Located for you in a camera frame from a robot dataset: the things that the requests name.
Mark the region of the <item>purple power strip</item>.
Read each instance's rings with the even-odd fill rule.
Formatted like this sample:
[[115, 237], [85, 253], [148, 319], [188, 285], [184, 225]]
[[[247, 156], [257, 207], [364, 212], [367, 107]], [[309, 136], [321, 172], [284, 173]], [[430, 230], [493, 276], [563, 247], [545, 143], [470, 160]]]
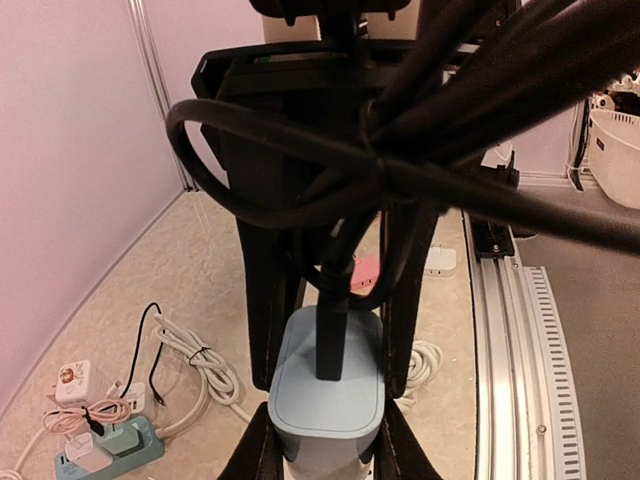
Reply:
[[[438, 346], [424, 340], [415, 340], [413, 342], [406, 387], [401, 397], [394, 400], [404, 417], [416, 404], [418, 390], [437, 376], [442, 363], [443, 353]], [[372, 461], [367, 479], [374, 479], [373, 465], [374, 462]]]

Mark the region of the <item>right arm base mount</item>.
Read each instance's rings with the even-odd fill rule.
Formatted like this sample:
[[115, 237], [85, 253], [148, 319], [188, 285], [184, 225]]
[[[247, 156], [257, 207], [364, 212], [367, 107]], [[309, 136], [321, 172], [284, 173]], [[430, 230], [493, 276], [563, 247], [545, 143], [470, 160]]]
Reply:
[[[516, 189], [519, 184], [520, 172], [515, 168], [514, 162], [515, 158], [512, 158], [507, 165], [498, 165], [494, 168], [481, 166], [480, 177], [483, 180]], [[482, 258], [500, 259], [514, 255], [513, 240], [507, 224], [499, 224], [471, 216], [470, 226], [475, 257], [478, 260]]]

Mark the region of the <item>teal power strip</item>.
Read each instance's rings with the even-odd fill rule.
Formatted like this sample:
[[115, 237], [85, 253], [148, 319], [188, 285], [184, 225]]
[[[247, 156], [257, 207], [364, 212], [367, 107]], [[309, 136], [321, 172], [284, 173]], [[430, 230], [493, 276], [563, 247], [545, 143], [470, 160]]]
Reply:
[[[241, 385], [226, 359], [204, 342], [195, 332], [183, 328], [162, 314], [155, 314], [158, 324], [156, 335], [174, 353], [193, 368], [199, 377], [199, 392], [194, 405], [175, 422], [159, 426], [144, 416], [129, 420], [140, 431], [142, 448], [126, 454], [123, 458], [113, 458], [107, 468], [89, 473], [70, 462], [64, 450], [54, 460], [57, 479], [116, 479], [150, 462], [160, 459], [165, 453], [165, 443], [191, 427], [201, 416], [211, 401], [230, 408], [241, 420], [249, 420], [248, 413], [240, 406]], [[86, 405], [103, 399], [109, 388], [98, 381], [97, 372], [91, 365], [92, 393]]]

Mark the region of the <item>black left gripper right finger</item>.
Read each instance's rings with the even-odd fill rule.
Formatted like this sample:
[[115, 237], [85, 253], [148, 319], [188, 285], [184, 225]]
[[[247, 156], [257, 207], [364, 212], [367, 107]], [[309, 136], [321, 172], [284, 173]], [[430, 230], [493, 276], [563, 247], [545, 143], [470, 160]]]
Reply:
[[374, 442], [376, 480], [442, 480], [394, 400], [388, 400]]

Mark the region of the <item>small white cube charger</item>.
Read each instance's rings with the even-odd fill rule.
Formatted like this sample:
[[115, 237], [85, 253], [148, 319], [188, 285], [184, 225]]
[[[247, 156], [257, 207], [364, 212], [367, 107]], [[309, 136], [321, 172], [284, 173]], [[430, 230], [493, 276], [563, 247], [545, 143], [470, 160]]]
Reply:
[[89, 406], [59, 407], [46, 412], [42, 424], [46, 431], [65, 438], [67, 460], [89, 473], [113, 463], [113, 455], [98, 445], [97, 436], [107, 433], [108, 425], [123, 423], [131, 408], [123, 399], [102, 399]]

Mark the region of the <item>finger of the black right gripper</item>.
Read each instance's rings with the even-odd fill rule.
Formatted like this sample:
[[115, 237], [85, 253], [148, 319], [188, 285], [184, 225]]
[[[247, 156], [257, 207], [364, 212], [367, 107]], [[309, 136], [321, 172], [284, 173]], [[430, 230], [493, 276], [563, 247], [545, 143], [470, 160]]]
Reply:
[[244, 262], [245, 291], [254, 386], [271, 387], [286, 320], [292, 312], [295, 276], [280, 231], [237, 222]]
[[389, 248], [409, 241], [402, 274], [381, 307], [381, 364], [388, 399], [401, 397], [406, 388], [424, 267], [439, 215], [440, 207], [432, 200], [393, 204], [382, 214], [381, 257], [386, 257]]

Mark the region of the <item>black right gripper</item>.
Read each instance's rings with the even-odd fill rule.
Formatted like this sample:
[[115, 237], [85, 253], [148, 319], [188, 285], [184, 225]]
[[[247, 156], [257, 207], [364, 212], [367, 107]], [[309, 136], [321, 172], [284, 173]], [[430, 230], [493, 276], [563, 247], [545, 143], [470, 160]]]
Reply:
[[379, 205], [376, 182], [325, 145], [361, 144], [362, 106], [413, 46], [361, 40], [345, 50], [306, 41], [204, 54], [192, 76], [193, 120], [228, 180], [198, 155], [193, 179], [238, 219], [266, 230], [325, 227]]

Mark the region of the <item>white cube socket adapter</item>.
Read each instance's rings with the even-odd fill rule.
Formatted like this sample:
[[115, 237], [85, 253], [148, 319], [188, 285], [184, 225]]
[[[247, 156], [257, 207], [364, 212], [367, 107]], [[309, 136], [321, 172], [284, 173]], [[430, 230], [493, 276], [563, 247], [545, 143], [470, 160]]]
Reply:
[[91, 393], [90, 360], [76, 361], [60, 367], [55, 387], [55, 399], [60, 406], [86, 405]]

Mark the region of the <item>blue charger with black cable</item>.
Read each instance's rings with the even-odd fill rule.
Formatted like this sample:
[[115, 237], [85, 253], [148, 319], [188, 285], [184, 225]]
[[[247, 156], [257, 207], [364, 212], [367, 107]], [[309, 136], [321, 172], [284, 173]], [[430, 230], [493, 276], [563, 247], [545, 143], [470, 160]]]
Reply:
[[[441, 82], [439, 70], [489, 9], [487, 1], [452, 1], [430, 18], [397, 73], [368, 103], [360, 119], [361, 144], [325, 147], [375, 181], [381, 200], [432, 200], [442, 209], [456, 206], [486, 219], [637, 253], [636, 225], [495, 186], [480, 178], [475, 158], [636, 65], [638, 3], [530, 3], [451, 80]], [[192, 102], [171, 108], [165, 122], [170, 143], [179, 129], [196, 123]], [[285, 331], [297, 346], [279, 354], [267, 403], [270, 419], [281, 438], [330, 443], [336, 440], [330, 422], [372, 401], [372, 420], [356, 434], [373, 446], [388, 401], [381, 320], [375, 310], [347, 310], [341, 319], [324, 321], [321, 300], [319, 292], [318, 305], [296, 312]]]

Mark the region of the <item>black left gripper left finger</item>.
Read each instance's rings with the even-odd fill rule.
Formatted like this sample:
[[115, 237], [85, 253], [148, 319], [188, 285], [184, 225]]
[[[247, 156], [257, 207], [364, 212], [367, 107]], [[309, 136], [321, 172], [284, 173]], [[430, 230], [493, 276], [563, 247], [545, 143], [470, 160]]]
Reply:
[[266, 402], [256, 409], [219, 480], [283, 480], [283, 452]]

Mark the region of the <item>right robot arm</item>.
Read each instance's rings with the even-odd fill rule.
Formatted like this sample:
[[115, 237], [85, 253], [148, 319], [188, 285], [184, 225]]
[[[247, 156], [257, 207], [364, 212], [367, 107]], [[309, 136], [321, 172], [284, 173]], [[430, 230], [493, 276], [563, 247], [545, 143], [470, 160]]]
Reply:
[[[347, 140], [421, 28], [443, 1], [257, 1], [262, 45], [206, 54], [192, 78], [202, 111], [219, 101]], [[379, 310], [386, 394], [408, 384], [422, 275], [442, 207], [396, 196], [372, 182], [283, 153], [222, 128], [215, 112], [202, 134], [226, 172], [199, 159], [184, 129], [171, 136], [201, 189], [236, 218], [243, 253], [254, 386], [270, 389], [285, 326], [307, 285], [322, 318]]]

